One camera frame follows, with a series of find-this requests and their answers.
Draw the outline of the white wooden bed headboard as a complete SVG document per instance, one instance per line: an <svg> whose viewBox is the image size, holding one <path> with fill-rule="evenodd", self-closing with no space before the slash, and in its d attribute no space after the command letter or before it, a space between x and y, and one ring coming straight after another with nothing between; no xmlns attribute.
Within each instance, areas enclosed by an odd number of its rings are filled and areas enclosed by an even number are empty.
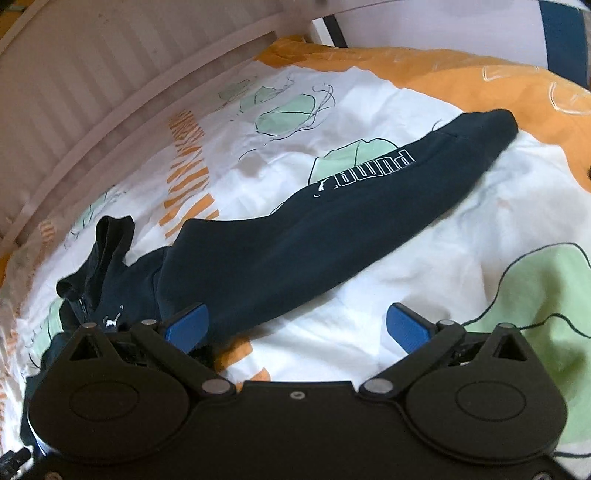
<svg viewBox="0 0 591 480"><path fill-rule="evenodd" d="M202 117L235 72L271 65L404 74L394 51L301 45L315 19L360 1L37 1L1 41L1 248L54 212L83 208L126 176L136 147Z"/></svg>

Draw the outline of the dark navy zip hoodie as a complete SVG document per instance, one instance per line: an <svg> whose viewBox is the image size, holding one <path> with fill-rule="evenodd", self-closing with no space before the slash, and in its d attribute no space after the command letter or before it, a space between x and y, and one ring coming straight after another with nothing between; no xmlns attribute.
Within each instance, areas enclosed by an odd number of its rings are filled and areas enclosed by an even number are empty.
<svg viewBox="0 0 591 480"><path fill-rule="evenodd" d="M21 435L44 453L147 451L182 432L199 402L131 338L202 303L215 348L348 281L460 203L515 140L512 112L463 113L422 139L291 195L269 215L190 219L132 264L132 218L101 218L89 256L56 286L63 332L27 382Z"/></svg>

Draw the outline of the white leaf-print duvet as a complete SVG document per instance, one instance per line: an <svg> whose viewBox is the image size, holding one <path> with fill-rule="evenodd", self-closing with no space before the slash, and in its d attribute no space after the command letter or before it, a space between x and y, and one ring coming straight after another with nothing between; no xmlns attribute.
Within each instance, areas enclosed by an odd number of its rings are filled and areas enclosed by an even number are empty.
<svg viewBox="0 0 591 480"><path fill-rule="evenodd" d="M197 117L166 123L166 142L75 219L42 223L1 287L1 447L19 448L26 378L61 327L56 283L88 256L97 221L131 216L127 261L170 244L191 218L270 214L311 182L406 145L464 110L353 67L322 72L250 64ZM233 381L360 382L403 354L386 336L400 301L432 320L483 331L521 327L569 407L561 440L590 465L590 189L558 145L520 128L472 193L417 237L341 286L231 343Z"/></svg>

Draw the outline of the orange bed sheet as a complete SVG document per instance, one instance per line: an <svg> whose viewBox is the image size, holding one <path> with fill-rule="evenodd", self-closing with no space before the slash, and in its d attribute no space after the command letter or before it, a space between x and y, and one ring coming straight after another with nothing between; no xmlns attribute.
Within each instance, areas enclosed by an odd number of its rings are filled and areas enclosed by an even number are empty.
<svg viewBox="0 0 591 480"><path fill-rule="evenodd" d="M560 146L574 179L590 189L590 92L546 69L454 50L337 48L297 36L276 40L256 60L322 72L356 67L464 111L508 109L522 130Z"/></svg>

